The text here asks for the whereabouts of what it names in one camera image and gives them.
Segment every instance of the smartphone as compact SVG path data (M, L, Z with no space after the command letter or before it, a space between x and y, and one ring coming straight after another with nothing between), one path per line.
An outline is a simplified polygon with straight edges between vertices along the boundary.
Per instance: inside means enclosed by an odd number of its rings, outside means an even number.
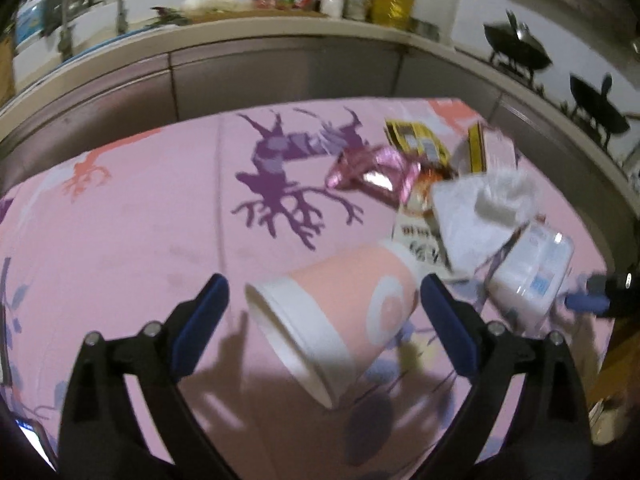
M18 427L22 430L24 436L27 437L29 443L35 448L47 464L49 464L53 470L56 470L58 468L58 461L55 453L53 453L51 445L49 444L49 439L47 438L47 434L45 433L42 424L37 420L30 420L16 415L14 415L14 417L16 424L18 424Z

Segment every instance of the countertop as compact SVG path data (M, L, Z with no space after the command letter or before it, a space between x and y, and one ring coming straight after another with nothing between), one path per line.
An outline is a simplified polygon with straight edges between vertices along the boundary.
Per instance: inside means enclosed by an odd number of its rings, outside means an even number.
M163 28L138 34L60 67L9 102L0 112L0 140L25 119L58 97L101 75L139 60L199 44L274 36L342 36L388 41L414 47L452 62L501 88L555 124L600 168L603 175L629 203L635 214L640 216L640 199L633 193L613 161L550 104L497 70L456 52L452 47L407 32L366 23L317 18L244 18L189 27Z

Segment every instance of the wok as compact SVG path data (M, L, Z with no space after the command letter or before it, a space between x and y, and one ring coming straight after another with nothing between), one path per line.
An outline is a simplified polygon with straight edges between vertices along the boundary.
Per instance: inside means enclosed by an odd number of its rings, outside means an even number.
M484 35L493 50L528 68L530 72L543 70L551 65L552 61L545 48L531 35L529 27L524 23L518 23L515 14L510 10L507 11L507 16L508 23L484 25Z
M623 134L629 129L626 117L607 99L612 83L611 74L607 74L602 80L601 90L598 91L585 80L571 74L571 94L575 99L575 107L571 117L573 119L578 108L582 108L595 121L596 129L598 126L602 126L607 135L604 142L605 149L609 145L612 135Z

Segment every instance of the pan handle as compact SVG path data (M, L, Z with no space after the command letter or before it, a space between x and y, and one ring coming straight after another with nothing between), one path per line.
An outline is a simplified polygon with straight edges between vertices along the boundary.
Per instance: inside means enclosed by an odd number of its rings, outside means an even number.
M603 101L607 100L607 95L609 95L609 91L611 90L611 86L613 85L613 78L611 77L611 74L607 74L606 76L604 76L604 79L602 80L602 99Z
M516 15L512 10L507 10L507 17L509 19L509 23L511 28L513 29L514 34L518 33L518 20L516 19Z

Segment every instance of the pink tablecloth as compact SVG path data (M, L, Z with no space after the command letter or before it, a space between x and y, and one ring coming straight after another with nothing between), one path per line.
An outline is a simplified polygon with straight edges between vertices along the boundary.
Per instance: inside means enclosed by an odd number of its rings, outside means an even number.
M322 188L332 154L385 142L385 118L422 121L450 148L478 115L451 100L357 99L252 108L174 124L84 153L13 189L0 204L0 293L16 412L55 444L66 381L85 333L131 335L163 320L213 272L232 301L196 373L180 384L218 449L246 480L405 478L448 426L468 384L418 309L397 340L329 412L295 380L246 313L242 288L388 237L395 211ZM575 242L568 281L604 270L584 225L524 158L548 222ZM497 317L479 280L454 293ZM566 312L587 382L611 326ZM484 455L494 453L517 381ZM132 388L151 449L166 457Z

